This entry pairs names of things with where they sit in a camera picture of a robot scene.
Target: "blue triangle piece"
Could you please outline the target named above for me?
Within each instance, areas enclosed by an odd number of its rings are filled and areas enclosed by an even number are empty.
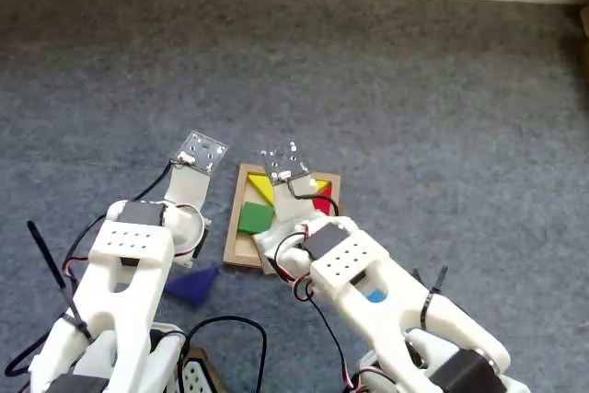
[[[214,266],[203,271],[180,276],[167,282],[166,292],[189,302],[195,307],[199,306],[209,294],[214,278],[218,273],[219,269]]]

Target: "puzzle piece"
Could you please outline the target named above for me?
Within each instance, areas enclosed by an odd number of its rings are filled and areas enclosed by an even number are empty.
[[[331,186],[327,187],[319,195],[325,195],[326,197],[330,197]],[[323,214],[329,215],[329,211],[331,210],[331,203],[328,200],[323,200],[322,198],[315,198],[313,200],[313,207],[320,210]]]
[[[258,234],[270,229],[274,219],[274,208],[254,202],[246,202],[241,208],[237,230],[248,234]]]
[[[248,174],[249,182],[258,190],[259,193],[273,206],[274,205],[274,189],[270,179],[265,175]],[[318,179],[317,193],[321,193],[329,186],[329,182],[324,179]]]
[[[248,174],[249,182],[262,194],[262,196],[273,206],[274,188],[270,179],[265,175]]]

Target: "red wire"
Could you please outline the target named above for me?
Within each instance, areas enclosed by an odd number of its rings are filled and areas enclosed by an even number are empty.
[[[72,261],[88,261],[87,257],[70,257],[64,261],[64,265],[62,266],[62,272],[65,273],[67,276],[72,276],[70,273],[70,263]]]

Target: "blue sticker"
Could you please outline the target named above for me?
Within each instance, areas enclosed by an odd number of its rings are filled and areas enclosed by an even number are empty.
[[[369,296],[366,297],[366,299],[371,303],[380,303],[386,298],[387,296],[378,289],[374,290]]]

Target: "wire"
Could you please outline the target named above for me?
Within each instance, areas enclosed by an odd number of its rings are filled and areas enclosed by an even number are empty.
[[[166,175],[172,169],[172,166],[174,164],[175,164],[175,162],[173,160],[168,161],[166,164],[166,167],[164,168],[164,170],[162,170],[162,172],[159,174],[159,176],[157,176],[157,178],[149,186],[147,186],[143,191],[139,192],[133,198],[133,201],[136,202],[137,200],[141,200],[142,198],[144,198],[144,196],[147,195],[147,193],[149,193],[153,188],[155,188],[166,177]],[[74,252],[77,249],[77,247],[79,246],[82,239],[84,239],[84,237],[87,235],[87,233],[90,231],[90,229],[92,229],[92,227],[94,227],[97,223],[99,223],[100,221],[102,221],[106,217],[107,217],[106,213],[100,214],[94,220],[92,220],[90,223],[88,223],[87,226],[84,227],[84,229],[78,234],[78,236],[75,238],[75,240],[72,243],[72,245],[70,246],[70,248],[65,253],[64,263],[62,264],[62,272],[63,273],[65,273],[66,262],[74,256]],[[70,272],[69,276],[68,275],[66,275],[66,276],[70,279],[72,289],[75,290],[77,287],[77,278],[75,277],[75,275],[72,272]]]
[[[173,164],[174,163],[172,162],[172,160],[168,161],[166,164],[166,167],[164,168],[164,170],[162,170],[162,173],[159,174],[159,176],[149,186],[147,186],[143,191],[139,192],[139,194],[137,194],[137,196],[135,198],[133,198],[133,201],[136,202],[137,200],[141,200],[142,198],[144,198],[145,195],[147,195],[149,192],[151,192],[152,189],[155,186],[157,186],[166,177],[166,175],[172,169]]]
[[[106,217],[107,217],[106,213],[97,216],[94,220],[92,220],[90,223],[88,223],[86,225],[86,227],[84,227],[82,232],[80,232],[78,234],[78,236],[75,238],[75,240],[72,243],[72,245],[70,246],[70,248],[67,250],[67,252],[65,252],[64,263],[62,264],[62,273],[65,273],[65,265],[66,265],[67,261],[69,261],[72,258],[72,256],[74,255],[74,252],[77,249],[80,242],[82,241],[82,239],[84,239],[84,237],[90,231],[90,229],[92,229],[92,227],[94,227],[96,224],[98,224],[100,221],[102,221]],[[69,278],[70,283],[72,285],[72,290],[75,290],[77,288],[77,278],[75,278],[75,275],[70,272],[69,275],[65,275],[65,276],[67,278]]]
[[[27,381],[24,386],[22,386],[21,388],[18,389],[17,393],[25,393],[25,391],[27,390],[27,388],[29,388],[29,386],[30,386],[30,381]]]
[[[88,257],[70,257],[67,259],[62,266],[62,272],[67,278],[72,277],[72,273],[70,272],[70,264],[72,261],[88,261]]]
[[[192,330],[187,334],[187,338],[184,341],[184,346],[182,348],[182,352],[184,354],[188,353],[188,350],[191,346],[191,339],[194,334],[204,326],[208,324],[213,324],[214,322],[222,322],[222,321],[235,321],[235,322],[242,322],[244,324],[248,324],[252,327],[258,329],[261,333],[261,354],[260,354],[260,369],[258,370],[258,381],[256,383],[256,393],[261,392],[261,383],[264,377],[264,365],[266,363],[266,349],[268,346],[268,338],[266,336],[266,330],[256,321],[253,321],[249,318],[239,317],[237,315],[223,315],[221,317],[213,317],[208,318],[202,322],[199,322],[196,326],[192,328]],[[179,376],[181,376],[181,367],[179,368]]]
[[[29,366],[26,365],[24,367],[17,368],[17,365],[22,363],[27,357],[33,354],[41,345],[47,341],[47,337],[49,336],[49,332],[51,329],[48,329],[42,336],[40,336],[37,340],[35,340],[29,347],[19,353],[12,361],[8,363],[6,368],[4,369],[4,375],[7,377],[16,377],[25,375],[28,370]]]
[[[373,367],[373,366],[368,366],[368,367],[364,367],[361,368],[358,371],[358,375],[361,375],[362,373],[374,373],[375,375],[379,375],[382,376],[383,378],[385,378],[388,382],[390,382],[391,384],[395,384],[395,381],[393,380],[392,377],[390,377],[389,375],[387,375],[385,372],[383,372],[382,370],[380,370],[379,368]]]
[[[317,193],[308,193],[306,195],[296,195],[295,190],[293,189],[293,183],[290,180],[286,181],[286,185],[288,186],[288,191],[291,192],[291,195],[296,200],[315,200],[315,199],[325,200],[333,206],[333,213],[335,213],[335,216],[340,216],[340,207],[335,202],[335,200],[333,200],[331,197],[328,197],[327,195],[320,195]]]
[[[323,324],[325,324],[325,327],[328,329],[329,335],[331,335],[333,342],[335,342],[335,345],[338,348],[338,353],[340,354],[341,376],[343,377],[343,382],[346,383],[346,386],[348,386],[349,389],[354,390],[355,385],[353,384],[352,380],[350,379],[350,373],[348,372],[348,365],[346,364],[346,359],[343,355],[343,350],[341,349],[340,342],[336,338],[335,333],[333,333],[333,330],[331,329],[331,326],[329,325],[327,319],[325,318],[325,315],[323,314],[323,312],[321,311],[321,309],[319,308],[317,303],[315,301],[313,301],[312,296],[309,298],[309,302],[316,309],[317,313],[319,313],[319,316],[323,320]]]
[[[305,285],[305,295],[306,297],[300,297],[298,295],[298,286],[299,284],[304,281],[306,278],[309,277],[310,273],[306,273],[304,275],[299,276],[296,281],[293,284],[293,295],[294,297],[298,300],[301,301],[302,303],[305,303],[307,301],[309,301],[312,297],[313,297],[313,292],[310,290],[310,284],[311,284],[311,280],[307,280],[306,281],[306,285]]]
[[[284,237],[283,240],[280,243],[278,243],[278,246],[276,246],[276,250],[274,251],[274,264],[276,264],[276,270],[278,271],[278,276],[283,281],[291,281],[292,282],[295,280],[295,277],[278,263],[278,250],[280,249],[280,247],[284,244],[284,242],[288,238],[296,237],[297,235],[303,235],[306,237],[305,232],[294,232],[293,234],[290,234],[290,235]]]

